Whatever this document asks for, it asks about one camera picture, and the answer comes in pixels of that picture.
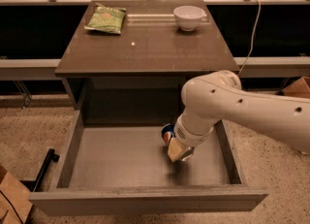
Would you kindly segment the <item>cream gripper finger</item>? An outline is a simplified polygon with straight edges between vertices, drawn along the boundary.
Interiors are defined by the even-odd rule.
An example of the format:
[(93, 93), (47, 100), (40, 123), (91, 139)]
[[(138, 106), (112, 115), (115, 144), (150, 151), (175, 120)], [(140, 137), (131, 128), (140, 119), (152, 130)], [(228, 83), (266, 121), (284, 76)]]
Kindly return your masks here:
[(194, 149), (182, 144), (177, 138), (171, 138), (168, 145), (168, 156), (172, 162), (186, 161), (194, 154)]

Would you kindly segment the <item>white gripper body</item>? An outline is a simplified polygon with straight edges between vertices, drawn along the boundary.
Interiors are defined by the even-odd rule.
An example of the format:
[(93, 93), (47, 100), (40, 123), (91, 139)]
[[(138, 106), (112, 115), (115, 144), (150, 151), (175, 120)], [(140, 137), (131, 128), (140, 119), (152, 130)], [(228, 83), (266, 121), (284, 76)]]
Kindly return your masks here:
[(174, 133), (176, 138), (184, 145), (196, 147), (204, 142), (213, 131), (212, 127), (206, 127), (202, 131), (191, 131), (184, 123), (185, 117), (181, 115), (177, 118), (174, 125)]

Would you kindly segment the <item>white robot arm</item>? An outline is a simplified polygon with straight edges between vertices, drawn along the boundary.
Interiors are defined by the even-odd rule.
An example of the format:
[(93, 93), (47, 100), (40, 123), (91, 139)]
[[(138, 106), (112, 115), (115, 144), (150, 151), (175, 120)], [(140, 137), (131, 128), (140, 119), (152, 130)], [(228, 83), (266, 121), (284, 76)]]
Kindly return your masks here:
[(243, 91), (231, 71), (199, 76), (182, 87), (184, 111), (169, 142), (171, 161), (186, 160), (224, 119), (310, 153), (310, 100)]

